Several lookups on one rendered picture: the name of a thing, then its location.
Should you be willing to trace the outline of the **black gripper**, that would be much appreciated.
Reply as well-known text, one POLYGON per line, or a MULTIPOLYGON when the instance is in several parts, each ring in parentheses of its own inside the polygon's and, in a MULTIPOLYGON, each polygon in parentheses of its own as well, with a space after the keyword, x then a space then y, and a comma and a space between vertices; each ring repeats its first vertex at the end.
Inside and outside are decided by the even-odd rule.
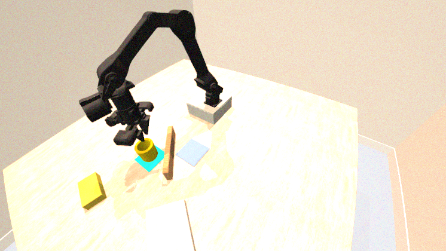
POLYGON ((152 112, 154 105, 151 102, 134 102, 134 104, 126 110, 117 110, 115 113, 120 114, 123 118, 123 122, 127 124, 125 130, 119 130, 116 136, 113 138, 113 142, 116 145, 132 146, 135 140, 138 139, 144 142, 143 132, 148 134, 150 115, 147 115, 144 111, 148 110, 152 112), (141 130, 138 130, 138 126, 141 130))

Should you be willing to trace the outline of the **long wooden bar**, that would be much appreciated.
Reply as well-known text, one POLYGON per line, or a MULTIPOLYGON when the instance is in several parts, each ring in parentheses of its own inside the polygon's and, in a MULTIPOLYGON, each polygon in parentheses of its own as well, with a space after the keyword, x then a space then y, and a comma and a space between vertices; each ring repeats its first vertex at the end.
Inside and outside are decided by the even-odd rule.
POLYGON ((167 180, 173 179, 173 160, 175 153, 175 132, 173 126, 168 126, 166 147, 164 152, 164 164, 162 174, 167 180))

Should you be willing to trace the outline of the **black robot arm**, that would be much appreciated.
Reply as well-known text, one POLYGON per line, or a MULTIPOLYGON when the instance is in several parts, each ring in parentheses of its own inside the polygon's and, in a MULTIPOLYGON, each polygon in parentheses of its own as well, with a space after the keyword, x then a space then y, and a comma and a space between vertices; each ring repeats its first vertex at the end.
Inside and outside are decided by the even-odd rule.
MULTIPOLYGON (((129 89, 135 85, 126 80, 129 67, 142 46, 158 27, 168 27, 181 40, 185 47, 197 78, 194 81, 197 86, 205 91, 205 101, 211 107, 216 107, 222 102, 219 95, 223 88, 218 85, 215 77, 210 73, 201 54, 195 38, 194 16, 187 10, 170 10, 168 13, 147 11, 131 30, 118 50, 104 60, 97 68, 99 78, 98 93, 79 100, 86 117, 93 123, 113 112, 111 99, 117 110, 126 110, 134 104, 133 96, 129 89)), ((125 125, 120 114, 115 110, 111 116, 106 117, 105 122, 113 127, 119 123, 125 125)))

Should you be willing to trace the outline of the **yellow rectangular block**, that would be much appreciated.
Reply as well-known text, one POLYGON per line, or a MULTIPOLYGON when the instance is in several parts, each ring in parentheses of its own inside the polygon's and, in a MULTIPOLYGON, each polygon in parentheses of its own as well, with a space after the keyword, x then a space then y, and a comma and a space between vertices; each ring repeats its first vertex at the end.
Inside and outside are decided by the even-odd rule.
POLYGON ((100 175, 94 172, 78 182, 82 208, 90 210, 106 199, 105 190, 100 175))

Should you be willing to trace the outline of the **yellow cup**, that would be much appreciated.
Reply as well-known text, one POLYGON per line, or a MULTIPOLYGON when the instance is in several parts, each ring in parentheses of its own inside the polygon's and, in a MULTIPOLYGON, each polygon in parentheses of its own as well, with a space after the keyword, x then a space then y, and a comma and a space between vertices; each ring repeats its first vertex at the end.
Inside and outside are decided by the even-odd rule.
POLYGON ((158 151, 150 138, 144 138, 145 141, 138 141, 135 145, 135 151, 144 162, 151 162, 157 158, 158 151))

